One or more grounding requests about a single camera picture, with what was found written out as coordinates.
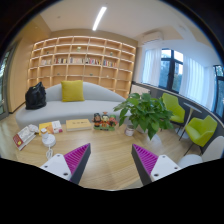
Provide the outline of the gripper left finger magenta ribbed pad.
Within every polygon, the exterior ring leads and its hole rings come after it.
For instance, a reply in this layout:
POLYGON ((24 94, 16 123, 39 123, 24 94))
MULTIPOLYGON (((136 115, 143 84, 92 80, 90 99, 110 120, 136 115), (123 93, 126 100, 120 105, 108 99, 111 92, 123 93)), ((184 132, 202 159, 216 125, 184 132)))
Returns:
POLYGON ((55 154, 41 166, 41 169, 75 184, 79 184, 90 154, 91 145, 87 143, 65 155, 55 154))

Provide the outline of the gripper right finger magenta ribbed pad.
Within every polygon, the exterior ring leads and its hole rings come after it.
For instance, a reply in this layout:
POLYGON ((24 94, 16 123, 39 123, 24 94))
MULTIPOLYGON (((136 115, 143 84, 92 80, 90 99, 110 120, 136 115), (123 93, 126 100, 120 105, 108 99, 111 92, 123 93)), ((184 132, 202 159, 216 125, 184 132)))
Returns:
POLYGON ((132 145, 131 154, 143 185, 148 185, 180 170, 180 167, 168 156, 157 156, 136 144, 132 145))

